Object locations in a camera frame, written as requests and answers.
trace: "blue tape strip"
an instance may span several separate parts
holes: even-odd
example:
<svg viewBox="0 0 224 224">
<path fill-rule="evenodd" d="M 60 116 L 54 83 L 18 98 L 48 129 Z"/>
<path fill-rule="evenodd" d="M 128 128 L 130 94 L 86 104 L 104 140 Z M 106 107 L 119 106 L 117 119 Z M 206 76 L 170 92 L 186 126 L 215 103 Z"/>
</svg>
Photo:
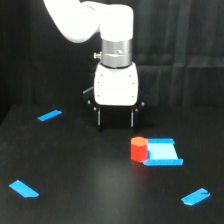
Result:
<svg viewBox="0 0 224 224">
<path fill-rule="evenodd" d="M 145 166 L 181 166 L 183 159 L 148 159 L 143 164 Z"/>
<path fill-rule="evenodd" d="M 21 181 L 17 180 L 14 183 L 10 184 L 9 187 L 11 187 L 14 191 L 22 195 L 24 198 L 28 197 L 37 197 L 39 194 L 26 186 Z"/>
<path fill-rule="evenodd" d="M 55 117 L 55 116 L 57 116 L 57 115 L 59 115 L 59 114 L 61 114 L 61 111 L 54 110 L 54 111 L 52 111 L 52 112 L 50 112 L 50 113 L 48 113 L 48 114 L 45 114 L 45 115 L 43 115 L 43 116 L 41 116 L 41 117 L 38 117 L 38 119 L 39 119 L 40 121 L 46 121 L 47 119 L 50 119 L 50 118 L 52 118 L 52 117 Z"/>
<path fill-rule="evenodd" d="M 195 205 L 196 203 L 204 200 L 205 198 L 209 196 L 210 196 L 210 193 L 207 190 L 201 188 L 195 191 L 194 193 L 189 194 L 188 196 L 182 198 L 181 200 L 183 201 L 185 205 Z"/>
<path fill-rule="evenodd" d="M 148 143 L 170 143 L 174 144 L 172 138 L 148 138 Z"/>
</svg>

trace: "blue piece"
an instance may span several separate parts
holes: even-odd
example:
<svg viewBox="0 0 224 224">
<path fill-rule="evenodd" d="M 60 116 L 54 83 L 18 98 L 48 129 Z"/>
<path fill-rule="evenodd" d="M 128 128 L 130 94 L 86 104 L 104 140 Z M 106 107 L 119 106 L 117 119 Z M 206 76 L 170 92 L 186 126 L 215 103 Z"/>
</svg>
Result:
<svg viewBox="0 0 224 224">
<path fill-rule="evenodd" d="M 210 193 L 206 191 L 205 189 L 201 188 L 197 191 L 195 191 L 192 194 L 189 194 L 188 196 L 182 198 L 181 200 L 185 205 L 195 205 L 196 203 L 204 200 L 205 198 L 209 197 Z"/>
<path fill-rule="evenodd" d="M 57 116 L 57 115 L 59 115 L 59 114 L 61 114 L 61 111 L 54 110 L 54 111 L 52 111 L 52 112 L 50 112 L 50 113 L 48 113 L 48 114 L 45 114 L 45 115 L 43 115 L 43 116 L 41 116 L 41 117 L 38 117 L 38 119 L 39 119 L 40 121 L 46 121 L 47 119 L 50 119 L 50 118 L 52 118 L 52 117 L 55 117 L 55 116 Z"/>
<path fill-rule="evenodd" d="M 10 184 L 9 187 L 11 187 L 14 191 L 22 195 L 24 198 L 28 197 L 37 197 L 39 194 L 26 186 L 21 181 L 17 180 L 14 183 Z"/>
<path fill-rule="evenodd" d="M 181 166 L 183 159 L 148 159 L 143 164 L 145 166 Z"/>
<path fill-rule="evenodd" d="M 148 143 L 170 143 L 174 144 L 172 138 L 148 138 Z"/>
<path fill-rule="evenodd" d="M 173 144 L 148 144 L 149 158 L 158 160 L 158 159 L 178 159 L 176 150 Z"/>
</svg>

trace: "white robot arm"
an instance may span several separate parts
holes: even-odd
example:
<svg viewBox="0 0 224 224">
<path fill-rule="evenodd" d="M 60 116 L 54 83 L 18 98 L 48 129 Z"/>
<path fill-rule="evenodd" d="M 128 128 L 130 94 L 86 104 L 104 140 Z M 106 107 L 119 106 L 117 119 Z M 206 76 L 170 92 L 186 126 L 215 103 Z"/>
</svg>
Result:
<svg viewBox="0 0 224 224">
<path fill-rule="evenodd" d="M 82 43 L 100 32 L 102 52 L 94 78 L 98 105 L 133 106 L 138 99 L 138 75 L 132 62 L 133 10 L 126 5 L 106 5 L 79 0 L 44 0 L 60 32 Z"/>
</svg>

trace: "red cube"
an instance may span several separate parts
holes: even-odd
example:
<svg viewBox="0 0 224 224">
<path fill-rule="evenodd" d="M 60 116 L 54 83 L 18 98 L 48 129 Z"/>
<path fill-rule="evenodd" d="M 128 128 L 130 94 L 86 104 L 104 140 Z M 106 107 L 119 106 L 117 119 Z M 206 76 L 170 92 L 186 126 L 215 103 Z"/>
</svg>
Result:
<svg viewBox="0 0 224 224">
<path fill-rule="evenodd" d="M 142 162 L 148 159 L 147 150 L 148 140 L 143 137 L 135 137 L 131 139 L 131 159 Z"/>
</svg>

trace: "black tabletop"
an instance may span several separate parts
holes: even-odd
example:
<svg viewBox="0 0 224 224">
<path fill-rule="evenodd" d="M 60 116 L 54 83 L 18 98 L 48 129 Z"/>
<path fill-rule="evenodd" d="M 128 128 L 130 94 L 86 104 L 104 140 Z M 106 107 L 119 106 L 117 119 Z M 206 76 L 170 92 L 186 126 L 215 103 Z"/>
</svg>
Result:
<svg viewBox="0 0 224 224">
<path fill-rule="evenodd" d="M 12 107 L 0 128 L 0 223 L 224 223 L 224 109 L 146 108 L 137 133 L 121 109 L 102 110 L 101 131 L 95 118 L 85 107 Z M 131 161 L 134 136 L 173 138 L 183 165 Z M 23 198 L 16 180 L 39 196 Z M 211 196 L 182 203 L 200 188 Z"/>
</svg>

